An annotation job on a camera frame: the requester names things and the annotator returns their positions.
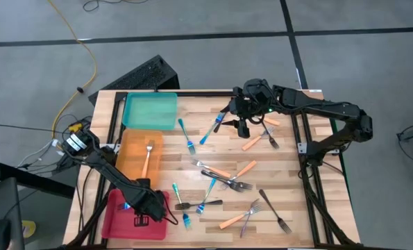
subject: teal tray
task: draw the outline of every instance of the teal tray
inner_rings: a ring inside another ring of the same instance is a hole
[[[129,93],[123,113],[127,128],[173,130],[177,116],[176,93]]]

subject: concrete floor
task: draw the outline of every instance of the concrete floor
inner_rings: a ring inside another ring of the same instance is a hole
[[[149,0],[101,3],[84,12],[84,0],[56,1],[79,38],[286,31],[277,0]],[[413,0],[287,1],[295,31],[413,27]],[[0,0],[0,42],[71,39],[46,1]],[[413,249],[413,162],[398,148],[396,133],[413,124],[413,33],[297,37],[311,89],[327,99],[350,101],[374,120],[370,142],[344,154],[361,240],[368,246]],[[99,73],[88,94],[160,54],[182,88],[231,88],[250,78],[299,88],[287,37],[226,38],[90,44]],[[50,128],[59,108],[92,74],[79,45],[0,47],[0,124]],[[79,97],[66,113],[91,115]],[[59,129],[70,123],[63,119]],[[0,127],[0,158],[17,165],[50,138],[44,131]],[[413,153],[413,142],[405,145]],[[56,153],[44,163],[58,159]],[[73,169],[54,176],[75,184]],[[27,194],[22,190],[20,197]],[[24,219],[38,222],[27,249],[61,243],[70,201],[34,194],[23,202]],[[35,211],[47,211],[39,216]]]

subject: red tray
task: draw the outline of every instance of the red tray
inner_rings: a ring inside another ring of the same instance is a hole
[[[169,193],[163,192],[163,194],[168,201]],[[147,226],[135,226],[134,219],[137,215],[133,208],[118,210],[118,207],[124,203],[125,200],[120,190],[110,191],[103,229],[101,230],[103,238],[163,240],[166,237],[167,220],[155,222],[148,217],[149,224]]]

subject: plastic tray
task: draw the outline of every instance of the plastic tray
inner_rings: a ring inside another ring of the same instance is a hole
[[[163,148],[161,131],[126,129],[121,138],[120,152],[115,167],[130,180],[141,178],[147,155],[146,145],[149,140],[153,140],[154,143],[149,155],[146,177],[151,180],[151,188],[156,189]]]
[[[166,200],[169,200],[169,193],[163,192],[163,194]],[[166,237],[167,220],[155,222],[149,218],[148,226],[135,226],[134,219],[137,215],[133,208],[118,210],[118,206],[124,202],[120,190],[110,191],[103,228],[101,229],[103,238],[163,240]]]
[[[128,94],[124,106],[126,128],[173,130],[177,116],[176,93]]]

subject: wooden table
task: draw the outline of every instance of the wooden table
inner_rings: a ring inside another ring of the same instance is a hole
[[[198,90],[177,91],[198,92]],[[314,98],[323,98],[321,91],[304,90],[304,92]],[[114,97],[114,90],[100,91],[94,109],[91,131],[99,137],[101,143],[106,142],[107,139]],[[201,217],[195,214],[195,208],[191,208],[189,211],[192,221],[191,231],[185,230],[181,213],[175,211],[174,214],[180,224],[178,226],[168,224],[168,234],[163,241],[110,239],[108,248],[314,246],[302,181],[297,176],[299,164],[290,116],[277,113],[267,115],[267,117],[280,122],[280,126],[277,126],[273,132],[276,142],[280,145],[278,150],[273,149],[267,140],[261,140],[248,151],[242,151],[242,146],[250,139],[238,137],[237,130],[231,126],[222,126],[218,133],[211,134],[204,145],[197,145],[212,125],[218,112],[228,104],[229,100],[229,97],[179,97],[177,115],[183,118],[191,141],[196,143],[197,155],[195,157],[199,160],[213,167],[226,170],[231,174],[236,174],[249,162],[256,160],[257,165],[240,177],[241,181],[252,183],[255,188],[250,192],[237,193],[230,189],[223,191],[218,186],[214,187],[208,200],[223,199],[224,204],[222,206],[207,206]],[[122,103],[119,114],[122,114],[123,107],[124,104]],[[225,120],[234,118],[233,115],[227,115]],[[120,119],[121,115],[117,119],[117,128],[120,127]],[[308,115],[308,119],[313,140],[322,140],[332,133],[328,119],[314,115]],[[301,135],[304,135],[300,116],[298,116],[298,123],[302,129]],[[251,130],[252,137],[262,132],[261,126],[248,123],[248,127]],[[210,178],[201,175],[200,170],[189,162],[191,156],[186,147],[186,139],[178,124],[173,131],[164,131],[163,133],[164,148],[162,162],[160,163],[158,189],[170,193],[169,205],[171,209],[174,204],[178,203],[171,187],[174,182],[178,184],[183,201],[201,201],[210,184]],[[337,156],[327,156],[325,161],[338,168],[341,166]],[[81,167],[78,176],[80,189],[83,186],[88,169],[86,166]],[[344,177],[325,165],[320,167],[320,173],[328,212],[350,239],[359,242]],[[83,209],[85,220],[89,219],[92,214],[98,183],[99,173],[93,171],[85,191]],[[258,194],[259,189],[265,190],[279,216],[292,229],[292,234],[287,235],[280,229],[276,217]],[[260,198],[263,209],[251,216],[243,238],[239,237],[243,222],[237,222],[224,230],[219,228],[220,222],[244,213],[248,210],[250,203],[257,198]],[[321,216],[317,211],[316,215],[319,235],[321,241],[325,242]],[[63,243],[71,241],[76,236],[79,216],[80,210],[75,194]],[[101,241],[100,231],[103,218],[104,214],[101,215],[99,220],[96,243]]]

